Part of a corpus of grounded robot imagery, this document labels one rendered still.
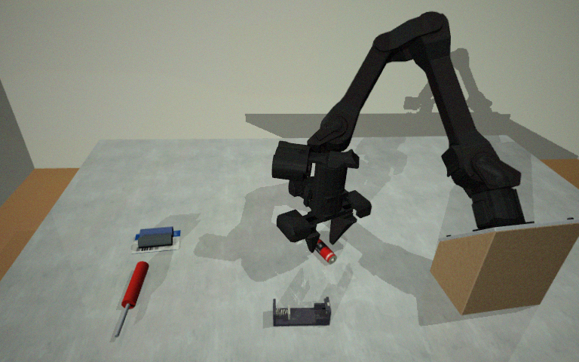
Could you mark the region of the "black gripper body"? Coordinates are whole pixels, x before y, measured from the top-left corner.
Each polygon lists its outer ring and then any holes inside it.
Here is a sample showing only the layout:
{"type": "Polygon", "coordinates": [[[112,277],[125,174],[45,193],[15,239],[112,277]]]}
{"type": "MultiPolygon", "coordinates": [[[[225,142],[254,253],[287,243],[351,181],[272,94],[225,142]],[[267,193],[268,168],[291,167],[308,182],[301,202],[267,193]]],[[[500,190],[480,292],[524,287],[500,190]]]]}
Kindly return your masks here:
{"type": "Polygon", "coordinates": [[[313,191],[312,200],[309,203],[311,211],[302,216],[297,210],[291,210],[277,216],[277,227],[283,232],[290,242],[306,239],[316,232],[318,223],[325,222],[336,217],[347,219],[353,216],[353,209],[359,218],[370,215],[372,205],[359,192],[348,192],[345,187],[335,192],[319,189],[314,182],[309,183],[309,189],[313,191]]]}

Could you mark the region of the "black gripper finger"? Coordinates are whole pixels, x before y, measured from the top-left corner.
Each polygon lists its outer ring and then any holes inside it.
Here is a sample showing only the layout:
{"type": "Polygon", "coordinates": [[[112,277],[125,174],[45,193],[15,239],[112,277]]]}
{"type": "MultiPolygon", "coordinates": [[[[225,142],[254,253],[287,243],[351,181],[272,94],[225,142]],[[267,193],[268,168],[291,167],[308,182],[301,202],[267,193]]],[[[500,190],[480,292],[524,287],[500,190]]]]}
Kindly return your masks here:
{"type": "Polygon", "coordinates": [[[306,243],[308,245],[308,249],[313,253],[316,246],[317,246],[317,242],[319,240],[320,237],[320,233],[316,230],[315,233],[310,234],[305,240],[306,243]]]}
{"type": "Polygon", "coordinates": [[[331,219],[329,242],[333,245],[355,222],[357,218],[354,216],[347,219],[342,219],[340,216],[331,219]]]}

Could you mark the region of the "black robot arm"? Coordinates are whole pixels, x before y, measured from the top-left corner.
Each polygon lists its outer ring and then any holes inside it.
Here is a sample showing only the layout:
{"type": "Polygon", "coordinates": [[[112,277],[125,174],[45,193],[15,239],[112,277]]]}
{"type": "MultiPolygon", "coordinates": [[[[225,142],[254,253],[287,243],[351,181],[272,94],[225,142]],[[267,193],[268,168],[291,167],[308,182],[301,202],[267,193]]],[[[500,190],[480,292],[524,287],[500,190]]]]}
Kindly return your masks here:
{"type": "Polygon", "coordinates": [[[478,229],[526,222],[514,186],[521,173],[500,161],[490,142],[478,132],[450,60],[451,34],[444,14],[426,12],[378,35],[343,98],[321,121],[307,145],[279,141],[272,161],[272,178],[288,179],[289,193],[308,207],[313,191],[335,192],[345,187],[348,168],[359,168],[359,156],[349,146],[360,110],[387,63],[414,60],[424,70],[437,105],[449,149],[442,154],[447,177],[472,198],[478,229]],[[314,176],[311,176],[315,163],[314,176]]]}

